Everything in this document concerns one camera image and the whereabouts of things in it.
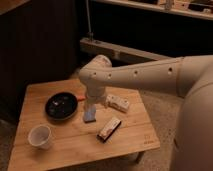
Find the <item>table leg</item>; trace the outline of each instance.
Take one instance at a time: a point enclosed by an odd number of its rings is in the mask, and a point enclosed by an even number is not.
[[[138,153],[138,156],[137,156],[137,158],[135,159],[135,162],[136,162],[137,164],[140,163],[140,161],[141,161],[141,159],[142,159],[144,153],[145,153],[144,151]]]

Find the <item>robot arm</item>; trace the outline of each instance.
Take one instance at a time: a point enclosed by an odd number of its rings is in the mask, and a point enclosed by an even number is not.
[[[198,56],[112,67],[106,56],[98,55],[81,69],[79,78],[86,85],[86,96],[92,103],[100,102],[105,96],[105,86],[185,97],[211,62],[211,56]]]
[[[98,55],[80,71],[89,103],[101,102],[105,86],[145,89],[185,98],[179,113],[171,171],[213,170],[213,56],[194,56],[111,67]]]

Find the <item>dark wall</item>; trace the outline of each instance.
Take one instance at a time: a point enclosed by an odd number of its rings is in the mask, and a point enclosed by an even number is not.
[[[85,4],[79,6],[81,36],[85,36]],[[213,21],[98,2],[90,6],[95,39],[173,57],[213,54]]]
[[[74,71],[75,10],[75,1],[32,0],[0,16],[0,118],[5,111],[18,118],[26,85],[66,79]]]

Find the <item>table top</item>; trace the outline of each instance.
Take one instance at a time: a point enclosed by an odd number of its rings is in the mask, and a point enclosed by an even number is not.
[[[97,104],[96,122],[85,124],[82,120],[84,102],[81,101],[75,116],[66,121],[53,122],[46,117],[45,104],[51,96],[59,92],[82,95],[84,91],[78,79],[27,87],[8,170],[50,170],[160,146],[137,90],[107,87],[108,93],[130,102],[127,113]],[[113,116],[121,119],[122,124],[102,143],[96,135]],[[27,141],[30,129],[38,124],[47,124],[52,130],[53,146],[48,150],[36,149]]]

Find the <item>metal rod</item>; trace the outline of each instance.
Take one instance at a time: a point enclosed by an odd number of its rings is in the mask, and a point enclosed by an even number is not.
[[[86,0],[86,9],[87,9],[87,23],[88,23],[88,36],[89,39],[93,40],[93,33],[92,33],[92,27],[91,27],[91,17],[90,17],[90,7],[89,7],[89,0]]]

